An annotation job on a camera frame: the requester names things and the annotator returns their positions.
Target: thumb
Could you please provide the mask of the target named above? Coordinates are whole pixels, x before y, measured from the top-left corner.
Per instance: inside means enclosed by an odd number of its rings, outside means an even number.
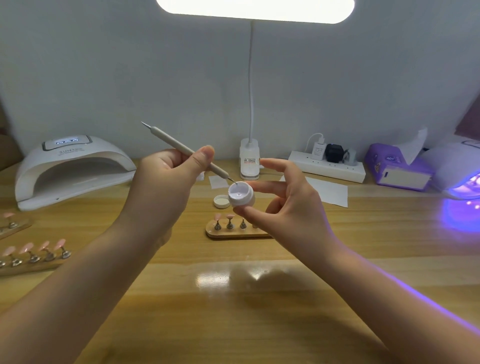
[[[215,150],[212,146],[203,146],[193,153],[178,168],[189,178],[195,180],[200,173],[207,170],[210,163],[212,163],[214,155]]]
[[[245,218],[249,223],[259,227],[263,231],[270,231],[274,215],[259,211],[251,206],[237,206],[233,208],[233,212]]]

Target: paper sheet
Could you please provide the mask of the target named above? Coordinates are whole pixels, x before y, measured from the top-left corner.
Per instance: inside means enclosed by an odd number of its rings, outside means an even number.
[[[403,154],[403,158],[405,162],[410,165],[415,160],[417,155],[423,149],[423,145],[425,144],[425,140],[427,139],[428,129],[423,128],[419,130],[417,136],[410,140],[409,142],[403,144],[397,144],[396,146],[400,149],[400,152]]]
[[[307,182],[318,192],[323,202],[348,207],[348,186],[307,177]]]
[[[227,180],[224,180],[222,177],[209,176],[208,179],[210,180],[210,185],[212,186],[212,190],[216,188],[228,187]]]

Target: forearm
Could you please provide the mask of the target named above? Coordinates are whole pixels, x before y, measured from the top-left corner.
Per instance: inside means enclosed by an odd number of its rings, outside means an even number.
[[[0,363],[73,363],[158,247],[112,225],[0,317]]]
[[[406,363],[480,363],[480,331],[341,247],[311,269]]]

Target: white uv nail lamp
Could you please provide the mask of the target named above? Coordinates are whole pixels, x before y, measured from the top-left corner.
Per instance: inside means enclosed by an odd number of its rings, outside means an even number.
[[[48,140],[21,163],[15,198],[21,211],[35,210],[130,181],[135,170],[122,150],[103,139],[73,135]]]
[[[432,185],[442,194],[455,200],[480,198],[480,142],[448,143],[421,158],[435,169]]]

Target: person's left hand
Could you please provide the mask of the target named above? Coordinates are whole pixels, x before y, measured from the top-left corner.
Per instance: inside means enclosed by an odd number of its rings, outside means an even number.
[[[115,224],[155,239],[168,235],[187,205],[196,178],[209,167],[214,154],[213,147],[204,146],[189,158],[175,149],[143,158]]]

